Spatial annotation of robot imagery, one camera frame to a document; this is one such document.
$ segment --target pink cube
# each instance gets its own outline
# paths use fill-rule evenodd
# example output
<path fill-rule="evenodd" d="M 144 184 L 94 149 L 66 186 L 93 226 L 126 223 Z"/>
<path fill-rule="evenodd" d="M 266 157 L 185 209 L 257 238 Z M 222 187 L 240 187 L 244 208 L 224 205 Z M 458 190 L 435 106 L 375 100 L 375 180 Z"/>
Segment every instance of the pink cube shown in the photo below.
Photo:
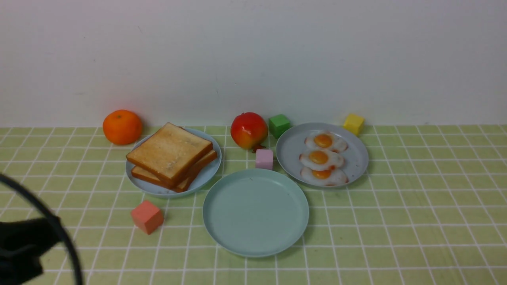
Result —
<path fill-rule="evenodd" d="M 148 235 L 164 223 L 162 211 L 148 200 L 132 210 L 130 215 L 134 220 L 134 224 Z"/>
<path fill-rule="evenodd" d="M 257 150 L 255 157 L 255 168 L 273 170 L 273 151 Z"/>

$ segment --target black object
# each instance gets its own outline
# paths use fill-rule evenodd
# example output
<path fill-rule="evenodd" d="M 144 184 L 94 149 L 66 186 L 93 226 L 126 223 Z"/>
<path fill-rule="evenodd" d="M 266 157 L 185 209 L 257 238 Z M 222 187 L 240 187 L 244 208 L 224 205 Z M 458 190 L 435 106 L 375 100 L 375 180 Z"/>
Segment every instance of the black object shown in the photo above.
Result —
<path fill-rule="evenodd" d="M 61 241 L 70 255 L 76 284 L 82 285 L 78 254 L 60 219 L 16 181 L 0 173 L 0 182 L 14 189 L 44 215 L 44 218 L 28 221 L 0 222 L 0 285 L 19 285 L 41 275 L 41 255 Z"/>

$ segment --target bread slice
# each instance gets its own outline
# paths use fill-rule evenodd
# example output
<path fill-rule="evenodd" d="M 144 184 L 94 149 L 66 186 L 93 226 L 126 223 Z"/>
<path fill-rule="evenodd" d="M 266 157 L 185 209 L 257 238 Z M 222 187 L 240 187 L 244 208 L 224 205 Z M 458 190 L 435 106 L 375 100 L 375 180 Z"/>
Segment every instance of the bread slice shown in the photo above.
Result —
<path fill-rule="evenodd" d="M 197 177 L 197 175 L 201 172 L 201 170 L 211 163 L 213 160 L 218 158 L 218 154 L 215 151 L 208 152 L 203 158 L 201 158 L 199 161 L 197 161 L 194 165 L 190 167 L 188 172 L 186 173 L 186 178 L 183 179 L 180 184 L 178 184 L 175 187 L 169 188 L 165 183 L 160 181 L 155 175 L 151 174 L 149 171 L 142 169 L 139 166 L 135 166 L 131 173 L 132 176 L 141 179 L 143 181 L 149 182 L 151 184 L 155 184 L 164 188 L 168 188 L 170 190 L 173 190 L 175 192 L 184 192 L 186 191 L 190 184 L 194 181 L 194 179 Z"/>
<path fill-rule="evenodd" d="M 151 172 L 167 186 L 175 187 L 190 166 L 212 149 L 210 141 L 167 123 L 127 154 L 127 160 Z"/>

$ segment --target fried egg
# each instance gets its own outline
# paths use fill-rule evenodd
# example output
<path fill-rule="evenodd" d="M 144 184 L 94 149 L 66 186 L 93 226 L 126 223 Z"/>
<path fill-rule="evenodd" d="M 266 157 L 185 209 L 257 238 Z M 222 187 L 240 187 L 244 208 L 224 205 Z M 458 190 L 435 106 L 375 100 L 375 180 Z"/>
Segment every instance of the fried egg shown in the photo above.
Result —
<path fill-rule="evenodd" d="M 341 169 L 316 171 L 303 167 L 301 177 L 304 181 L 317 186 L 338 186 L 348 182 L 347 175 Z"/>
<path fill-rule="evenodd" d="M 328 150 L 307 150 L 299 156 L 299 161 L 317 171 L 333 170 L 343 166 L 343 156 Z"/>
<path fill-rule="evenodd" d="M 348 147 L 344 139 L 326 131 L 309 135 L 305 139 L 305 145 L 311 149 L 329 150 L 336 153 L 344 152 Z"/>

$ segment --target blue plate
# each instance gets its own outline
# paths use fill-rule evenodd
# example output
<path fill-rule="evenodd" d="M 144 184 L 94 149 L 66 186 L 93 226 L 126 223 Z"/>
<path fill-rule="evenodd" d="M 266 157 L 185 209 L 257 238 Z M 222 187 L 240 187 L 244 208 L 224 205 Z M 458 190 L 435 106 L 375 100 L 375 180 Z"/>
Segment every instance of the blue plate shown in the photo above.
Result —
<path fill-rule="evenodd" d="M 299 161 L 299 155 L 308 149 L 305 139 L 316 131 L 331 132 L 347 142 L 347 150 L 340 153 L 345 158 L 341 170 L 348 177 L 347 183 L 336 186 L 315 185 L 301 176 L 303 164 Z M 283 170 L 299 183 L 323 190 L 337 189 L 353 183 L 366 172 L 369 161 L 368 150 L 357 136 L 342 127 L 326 123 L 306 123 L 287 130 L 276 143 L 276 159 Z"/>
<path fill-rule="evenodd" d="M 192 193 L 198 191 L 199 189 L 201 189 L 202 186 L 204 186 L 206 183 L 208 183 L 208 181 L 210 181 L 211 178 L 213 178 L 213 176 L 216 174 L 216 172 L 218 171 L 218 169 L 220 167 L 220 163 L 222 161 L 222 151 L 220 150 L 220 146 L 219 146 L 218 142 L 216 142 L 216 140 L 213 137 L 211 137 L 210 135 L 208 135 L 202 131 L 198 131 L 198 130 L 194 130 L 194 129 L 187 129 L 187 128 L 185 128 L 185 130 L 196 135 L 196 136 L 199 136 L 201 138 L 207 139 L 208 141 L 212 142 L 213 149 L 216 151 L 218 158 L 216 158 L 211 163 L 206 165 L 206 167 L 201 170 L 199 175 L 197 175 L 197 177 L 192 182 L 192 184 L 190 184 L 190 187 L 188 188 L 188 190 L 186 190 L 185 192 L 181 192 L 181 193 L 177 193 L 172 190 L 165 189 L 164 187 L 160 187 L 160 186 L 151 184 L 149 182 L 142 181 L 141 179 L 137 179 L 137 178 L 132 177 L 131 170 L 134 168 L 134 165 L 127 161 L 125 164 L 125 171 L 127 172 L 127 176 L 134 185 L 136 185 L 139 189 L 141 189 L 141 191 L 145 192 L 148 195 L 159 197 L 159 198 L 172 199 L 172 198 L 177 198 L 177 197 L 183 197 L 183 196 L 187 196 L 187 195 L 192 194 Z M 143 141 L 147 140 L 149 137 L 150 136 L 145 137 L 144 139 L 139 141 L 134 146 L 133 149 L 137 148 Z"/>
<path fill-rule="evenodd" d="M 248 169 L 219 180 L 204 200 L 204 226 L 225 249 L 246 257 L 277 254 L 308 225 L 308 201 L 285 175 Z"/>

